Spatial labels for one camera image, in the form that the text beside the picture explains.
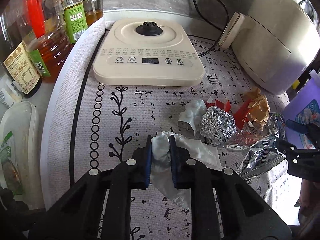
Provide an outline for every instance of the digital display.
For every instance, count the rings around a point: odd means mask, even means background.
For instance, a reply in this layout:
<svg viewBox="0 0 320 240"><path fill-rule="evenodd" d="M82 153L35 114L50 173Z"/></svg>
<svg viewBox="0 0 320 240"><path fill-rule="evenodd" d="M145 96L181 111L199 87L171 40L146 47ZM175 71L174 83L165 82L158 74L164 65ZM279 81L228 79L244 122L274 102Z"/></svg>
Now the digital display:
<svg viewBox="0 0 320 240"><path fill-rule="evenodd" d="M151 57L143 57L142 58L142 63L159 64L159 59L158 58L151 58Z"/></svg>

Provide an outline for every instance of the white plastic toy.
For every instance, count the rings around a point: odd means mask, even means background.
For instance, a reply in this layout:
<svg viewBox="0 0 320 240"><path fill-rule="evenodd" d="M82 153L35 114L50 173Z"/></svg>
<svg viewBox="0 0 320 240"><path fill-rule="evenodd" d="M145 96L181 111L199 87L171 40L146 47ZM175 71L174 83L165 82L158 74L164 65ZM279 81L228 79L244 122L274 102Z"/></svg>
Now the white plastic toy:
<svg viewBox="0 0 320 240"><path fill-rule="evenodd" d="M186 104L184 112L179 114L178 126L186 128L188 130L193 130L196 135L199 131L199 124L201 122L202 116L207 112L207 107L201 99L194 99L190 103Z"/></svg>

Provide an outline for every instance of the cable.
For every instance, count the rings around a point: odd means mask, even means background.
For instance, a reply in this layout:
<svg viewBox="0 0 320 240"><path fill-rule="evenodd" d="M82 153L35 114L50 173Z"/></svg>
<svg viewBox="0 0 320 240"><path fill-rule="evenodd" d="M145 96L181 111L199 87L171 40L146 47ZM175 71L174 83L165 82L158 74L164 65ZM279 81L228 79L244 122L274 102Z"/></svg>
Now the cable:
<svg viewBox="0 0 320 240"><path fill-rule="evenodd" d="M198 5L197 5L196 0L192 0L192 1L193 1L193 4L194 4L194 6L195 6L195 8L196 8L196 11L197 11L197 13L199 14L199 16L200 16L205 22L209 23L211 26L213 26L213 27L215 27L216 29L218 29L219 31L223 32L223 30L222 30L220 27L214 25L212 22L210 22L207 18L205 18L205 17L202 15L202 13L200 12L200 10L199 10L199 8L198 8Z"/></svg>
<svg viewBox="0 0 320 240"><path fill-rule="evenodd" d="M220 0L216 0L216 1L222 5L222 7L224 8L224 10L225 10L225 12L226 12L226 16L227 16L226 24L225 24L224 30L221 32L221 34L220 34L219 38L217 39L217 41L212 45L211 48L209 48L209 49L208 49L207 51L205 51L204 53L201 53L201 54L199 55L199 57L203 57L203 56L207 55L209 52L211 52L211 51L214 49L214 47L218 44L219 40L221 39L224 31L226 30L226 28L227 28L227 26L228 26L228 22L229 22L228 10L227 10L227 8L226 8L226 6L224 5L223 2L221 2Z"/></svg>

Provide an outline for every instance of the green label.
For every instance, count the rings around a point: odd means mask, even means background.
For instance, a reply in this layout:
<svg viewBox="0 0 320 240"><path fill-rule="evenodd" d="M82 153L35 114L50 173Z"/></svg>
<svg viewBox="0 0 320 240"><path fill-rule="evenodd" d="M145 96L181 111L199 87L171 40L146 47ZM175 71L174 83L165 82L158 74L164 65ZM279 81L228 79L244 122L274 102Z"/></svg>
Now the green label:
<svg viewBox="0 0 320 240"><path fill-rule="evenodd" d="M7 146L0 152L0 162L3 163L6 159L11 157L11 147Z"/></svg>
<svg viewBox="0 0 320 240"><path fill-rule="evenodd" d="M8 134L4 137L3 142L1 144L1 148L7 144L8 140L11 138L13 135L12 131L8 132Z"/></svg>
<svg viewBox="0 0 320 240"><path fill-rule="evenodd" d="M82 2L80 3L80 5L72 7L70 9L66 8L64 10L64 17L70 42L72 44L76 43L76 41L88 28Z"/></svg>
<svg viewBox="0 0 320 240"><path fill-rule="evenodd" d="M42 77L46 78L51 76L42 60L39 49L29 52L29 57Z"/></svg>

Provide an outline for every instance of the brown paper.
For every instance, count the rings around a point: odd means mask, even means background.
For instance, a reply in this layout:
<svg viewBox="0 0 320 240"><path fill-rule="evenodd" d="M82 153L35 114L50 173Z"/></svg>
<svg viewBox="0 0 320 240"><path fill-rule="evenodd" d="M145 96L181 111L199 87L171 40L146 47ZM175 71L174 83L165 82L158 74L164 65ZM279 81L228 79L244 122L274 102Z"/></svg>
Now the brown paper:
<svg viewBox="0 0 320 240"><path fill-rule="evenodd" d="M247 119L252 122L255 128L261 128L266 125L269 118L270 108L266 95L261 95L261 90L255 88L249 92L246 92L242 99L244 101L251 99L251 102L248 106L249 114Z"/></svg>

